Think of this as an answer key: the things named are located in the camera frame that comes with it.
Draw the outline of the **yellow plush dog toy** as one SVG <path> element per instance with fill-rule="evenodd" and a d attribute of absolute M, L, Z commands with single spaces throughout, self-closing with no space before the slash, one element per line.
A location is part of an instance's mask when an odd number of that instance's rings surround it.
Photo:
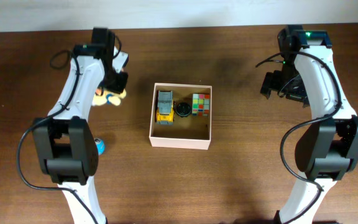
<path fill-rule="evenodd" d="M 127 95 L 126 90 L 123 90 L 122 93 L 114 93 L 105 89 L 98 88 L 95 92 L 95 95 L 92 100 L 92 106 L 102 106 L 102 105 L 114 105 L 119 106 L 121 100 L 123 100 Z"/>

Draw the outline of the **yellow grey toy truck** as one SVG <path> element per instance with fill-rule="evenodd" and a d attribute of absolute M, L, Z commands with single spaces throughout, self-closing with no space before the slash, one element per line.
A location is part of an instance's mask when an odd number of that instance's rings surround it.
<path fill-rule="evenodd" d="M 172 125 L 174 122 L 174 100 L 172 91 L 159 91 L 155 120 L 157 124 Z"/>

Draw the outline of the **small black round cap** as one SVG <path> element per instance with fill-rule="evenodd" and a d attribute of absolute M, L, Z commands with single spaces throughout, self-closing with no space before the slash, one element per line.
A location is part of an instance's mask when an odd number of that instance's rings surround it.
<path fill-rule="evenodd" d="M 184 118 L 191 114 L 192 108 L 188 103 L 181 102 L 176 106 L 175 112 L 179 117 Z"/>

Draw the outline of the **multicolour puzzle cube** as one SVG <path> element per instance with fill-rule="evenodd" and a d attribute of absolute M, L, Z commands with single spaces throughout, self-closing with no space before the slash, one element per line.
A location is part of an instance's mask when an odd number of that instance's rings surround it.
<path fill-rule="evenodd" d="M 194 93 L 192 97 L 191 114 L 193 116 L 209 116 L 211 110 L 211 95 Z"/>

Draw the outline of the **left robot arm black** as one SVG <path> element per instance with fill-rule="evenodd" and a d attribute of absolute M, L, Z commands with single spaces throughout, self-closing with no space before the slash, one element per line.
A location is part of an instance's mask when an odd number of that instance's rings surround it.
<path fill-rule="evenodd" d="M 63 192 L 75 223 L 107 223 L 98 202 L 94 175 L 99 152 L 88 124 L 92 106 L 120 103 L 126 96 L 129 57 L 119 37 L 95 27 L 91 42 L 67 51 L 70 72 L 45 118 L 29 128 L 41 171 Z"/>

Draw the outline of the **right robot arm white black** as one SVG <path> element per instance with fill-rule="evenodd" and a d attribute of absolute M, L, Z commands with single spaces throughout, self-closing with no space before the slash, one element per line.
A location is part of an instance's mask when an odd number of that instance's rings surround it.
<path fill-rule="evenodd" d="M 277 40 L 282 69 L 266 73 L 260 92 L 302 102 L 312 118 L 280 142 L 280 158 L 296 182 L 273 222 L 312 223 L 328 191 L 358 163 L 358 116 L 341 87 L 325 30 L 287 25 Z"/>

